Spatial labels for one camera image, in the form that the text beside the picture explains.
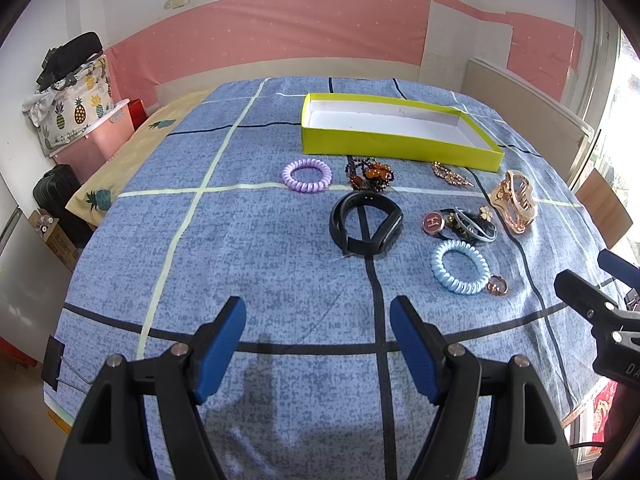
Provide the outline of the beige hair claw clip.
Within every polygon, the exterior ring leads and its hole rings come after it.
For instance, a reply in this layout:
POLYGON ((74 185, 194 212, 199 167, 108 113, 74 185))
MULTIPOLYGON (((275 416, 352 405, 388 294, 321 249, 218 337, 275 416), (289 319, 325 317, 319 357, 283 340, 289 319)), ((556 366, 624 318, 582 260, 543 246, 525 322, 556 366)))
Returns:
POLYGON ((500 212, 509 230, 516 235, 524 234, 538 216, 533 185, 518 170, 506 170, 504 178, 489 194, 489 201, 500 212))

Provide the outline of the black fitness band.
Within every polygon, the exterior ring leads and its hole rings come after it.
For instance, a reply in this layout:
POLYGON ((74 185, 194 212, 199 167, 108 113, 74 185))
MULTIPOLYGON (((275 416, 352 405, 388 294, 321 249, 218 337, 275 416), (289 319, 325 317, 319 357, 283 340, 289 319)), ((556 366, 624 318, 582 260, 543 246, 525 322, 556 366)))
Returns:
POLYGON ((394 244, 403 223, 404 213, 387 196, 373 192, 351 192, 335 203, 330 214, 329 232, 344 256, 375 257, 384 254, 394 244), (385 214, 374 232, 371 231, 367 216, 368 209, 376 209, 385 214), (347 229, 346 220, 353 210, 358 212, 360 238, 351 237, 347 229))

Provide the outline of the amber bead bracelet cluster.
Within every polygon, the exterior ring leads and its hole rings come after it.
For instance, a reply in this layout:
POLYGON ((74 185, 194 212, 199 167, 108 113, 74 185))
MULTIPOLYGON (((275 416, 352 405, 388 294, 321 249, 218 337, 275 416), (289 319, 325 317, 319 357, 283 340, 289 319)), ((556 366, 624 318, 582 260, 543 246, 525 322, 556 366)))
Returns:
POLYGON ((345 174, 355 191, 382 193, 395 180, 392 168, 372 157, 348 156, 345 174))

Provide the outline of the wooden board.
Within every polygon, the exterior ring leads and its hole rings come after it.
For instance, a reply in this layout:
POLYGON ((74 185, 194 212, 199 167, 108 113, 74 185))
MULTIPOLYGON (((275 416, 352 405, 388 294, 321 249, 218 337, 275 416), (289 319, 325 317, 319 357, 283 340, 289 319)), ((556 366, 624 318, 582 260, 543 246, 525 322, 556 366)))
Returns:
POLYGON ((575 195, 587 209, 608 249, 612 249, 634 224, 611 185, 597 169, 591 170, 575 195))

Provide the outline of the beige headboard panel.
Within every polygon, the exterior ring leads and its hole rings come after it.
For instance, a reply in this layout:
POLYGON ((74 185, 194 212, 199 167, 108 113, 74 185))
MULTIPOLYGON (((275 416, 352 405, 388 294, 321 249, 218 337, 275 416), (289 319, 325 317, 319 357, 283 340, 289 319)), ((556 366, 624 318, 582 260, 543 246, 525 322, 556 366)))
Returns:
POLYGON ((466 63, 462 92, 493 108, 572 185, 586 160, 594 130, 518 75, 479 58, 466 63))

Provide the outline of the round red H badge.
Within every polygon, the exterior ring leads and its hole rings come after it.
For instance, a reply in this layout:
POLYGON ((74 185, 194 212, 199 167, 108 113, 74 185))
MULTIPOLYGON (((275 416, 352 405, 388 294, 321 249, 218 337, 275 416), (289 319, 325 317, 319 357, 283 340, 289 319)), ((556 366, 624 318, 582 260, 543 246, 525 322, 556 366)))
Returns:
POLYGON ((441 236, 446 222, 439 211, 430 211, 422 220, 422 230, 429 236, 441 236))

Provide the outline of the white refrigerator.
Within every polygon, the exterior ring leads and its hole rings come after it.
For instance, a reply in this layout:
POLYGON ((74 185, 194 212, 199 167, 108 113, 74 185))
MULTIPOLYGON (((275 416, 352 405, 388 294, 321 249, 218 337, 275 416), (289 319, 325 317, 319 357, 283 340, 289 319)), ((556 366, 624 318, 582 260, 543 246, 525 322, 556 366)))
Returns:
POLYGON ((37 234, 5 183, 0 183, 1 338, 41 362, 55 333, 70 270, 37 234))

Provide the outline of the cardboard box with bottles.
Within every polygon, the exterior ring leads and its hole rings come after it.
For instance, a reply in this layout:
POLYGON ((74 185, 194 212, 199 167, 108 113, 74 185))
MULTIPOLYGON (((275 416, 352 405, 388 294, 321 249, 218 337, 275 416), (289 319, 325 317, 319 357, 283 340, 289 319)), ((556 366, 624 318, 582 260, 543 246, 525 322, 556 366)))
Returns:
POLYGON ((28 221, 58 260, 73 271, 79 258, 79 250, 65 234, 58 219, 45 210, 34 210, 28 221))

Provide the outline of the black suitcase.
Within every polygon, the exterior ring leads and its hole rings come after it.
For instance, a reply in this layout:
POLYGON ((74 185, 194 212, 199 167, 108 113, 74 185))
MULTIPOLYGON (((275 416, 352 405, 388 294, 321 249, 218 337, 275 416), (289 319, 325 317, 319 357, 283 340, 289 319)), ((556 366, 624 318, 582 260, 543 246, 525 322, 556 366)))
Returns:
POLYGON ((80 182, 70 165, 55 165, 32 189, 37 205, 58 219, 58 225, 77 248, 84 248, 93 230, 85 220, 66 209, 67 203, 80 189, 80 182))

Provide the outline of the blue checked bed sheet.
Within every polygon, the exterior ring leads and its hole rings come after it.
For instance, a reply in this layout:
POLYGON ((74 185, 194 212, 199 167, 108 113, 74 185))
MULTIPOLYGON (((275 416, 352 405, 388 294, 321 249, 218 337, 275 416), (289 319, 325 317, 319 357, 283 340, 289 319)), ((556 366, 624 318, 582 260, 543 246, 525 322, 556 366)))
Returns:
POLYGON ((598 266, 603 240, 548 162, 497 112, 461 93, 403 80, 255 79, 225 84, 176 125, 126 185, 82 252, 55 336, 60 381, 44 392, 79 411, 105 359, 152 358, 218 314, 231 296, 246 325, 218 392, 200 413, 231 479, 403 479, 435 408, 416 390, 388 308, 399 295, 424 321, 476 356, 530 359, 555 411, 567 415, 596 385, 589 324, 555 296, 572 270, 621 300, 598 266), (450 106, 503 150, 503 169, 529 178, 538 214, 522 235, 499 226, 482 247, 502 297, 460 296, 435 280, 438 244, 422 230, 435 209, 476 211, 500 174, 472 170, 471 187, 427 164, 394 160, 388 195, 401 232, 375 258, 346 256, 330 237, 349 189, 347 160, 329 157, 333 184, 300 194, 282 183, 302 157, 309 93, 355 93, 450 106))

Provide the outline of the pink plastic storage box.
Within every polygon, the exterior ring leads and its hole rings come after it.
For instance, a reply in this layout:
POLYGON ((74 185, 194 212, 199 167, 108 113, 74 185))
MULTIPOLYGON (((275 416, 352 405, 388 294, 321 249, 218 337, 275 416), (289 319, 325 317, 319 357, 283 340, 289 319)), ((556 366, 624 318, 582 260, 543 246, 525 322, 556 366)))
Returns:
POLYGON ((82 136, 53 153, 53 161, 70 165, 79 182, 85 183, 134 134, 128 104, 128 99, 119 101, 82 136))

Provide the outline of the yellow-green cardboard box tray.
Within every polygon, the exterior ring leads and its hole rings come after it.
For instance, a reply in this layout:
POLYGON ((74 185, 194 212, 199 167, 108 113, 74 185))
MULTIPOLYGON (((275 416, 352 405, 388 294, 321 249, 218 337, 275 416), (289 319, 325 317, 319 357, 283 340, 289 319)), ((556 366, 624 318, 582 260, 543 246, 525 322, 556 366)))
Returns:
POLYGON ((503 150, 468 113, 452 106, 309 93, 300 113, 305 154, 441 162, 496 172, 503 150))

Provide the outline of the red paper bag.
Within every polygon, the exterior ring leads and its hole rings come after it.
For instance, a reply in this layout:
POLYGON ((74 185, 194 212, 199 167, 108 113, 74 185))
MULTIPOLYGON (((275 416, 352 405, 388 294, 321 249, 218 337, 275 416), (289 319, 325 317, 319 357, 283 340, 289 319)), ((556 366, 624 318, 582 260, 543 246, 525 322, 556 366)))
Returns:
POLYGON ((132 126, 134 130, 137 130, 137 128, 140 128, 148 119, 148 114, 146 114, 143 102, 140 99, 130 100, 128 102, 128 110, 132 126))

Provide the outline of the pineapple print storage bag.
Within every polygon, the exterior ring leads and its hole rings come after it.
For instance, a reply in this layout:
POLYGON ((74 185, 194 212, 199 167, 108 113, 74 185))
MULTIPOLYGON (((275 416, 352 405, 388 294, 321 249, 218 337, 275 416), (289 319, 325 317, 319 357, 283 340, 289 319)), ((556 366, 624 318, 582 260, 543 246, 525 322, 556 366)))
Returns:
POLYGON ((43 155, 50 156, 82 136, 113 108, 108 59, 101 54, 29 96, 22 112, 37 131, 43 155))

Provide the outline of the black bag on top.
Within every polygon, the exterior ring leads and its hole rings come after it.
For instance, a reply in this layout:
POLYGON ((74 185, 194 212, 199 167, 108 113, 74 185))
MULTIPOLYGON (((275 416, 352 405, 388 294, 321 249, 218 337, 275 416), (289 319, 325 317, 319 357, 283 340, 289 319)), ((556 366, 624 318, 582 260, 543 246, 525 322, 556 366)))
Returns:
POLYGON ((42 72, 36 79, 38 90, 51 87, 102 51, 102 42, 96 32, 84 32, 66 44, 50 49, 41 63, 42 72))

